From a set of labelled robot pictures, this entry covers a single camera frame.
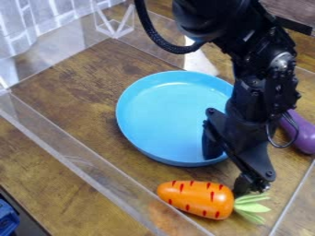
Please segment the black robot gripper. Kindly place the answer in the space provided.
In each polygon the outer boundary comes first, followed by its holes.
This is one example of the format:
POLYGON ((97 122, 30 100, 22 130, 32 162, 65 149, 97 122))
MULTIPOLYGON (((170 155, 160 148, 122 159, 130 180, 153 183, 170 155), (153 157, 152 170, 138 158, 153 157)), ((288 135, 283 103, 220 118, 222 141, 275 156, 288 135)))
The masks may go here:
POLYGON ((241 174, 234 180, 232 193, 236 197, 251 192, 264 193, 276 179, 276 171, 267 153, 268 145, 285 148, 299 135, 299 126, 288 111, 272 114, 265 121, 251 122, 236 112, 226 102, 225 111, 205 110, 201 134, 201 154, 204 159, 216 159, 226 154, 241 174), (295 136, 285 145, 277 145, 273 134, 279 120, 284 118, 295 130, 295 136))

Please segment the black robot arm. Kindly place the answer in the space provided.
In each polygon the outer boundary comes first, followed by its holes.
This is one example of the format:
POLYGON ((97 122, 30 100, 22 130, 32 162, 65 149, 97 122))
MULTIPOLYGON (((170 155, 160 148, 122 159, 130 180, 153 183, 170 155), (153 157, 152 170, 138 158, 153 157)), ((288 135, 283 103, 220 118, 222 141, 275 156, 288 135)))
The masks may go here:
POLYGON ((224 153, 240 169, 234 196, 261 193, 276 179, 267 147, 300 99, 295 43, 259 0, 173 0, 172 12, 184 35, 213 43, 232 61, 225 110, 205 111, 202 155, 210 159, 224 153))

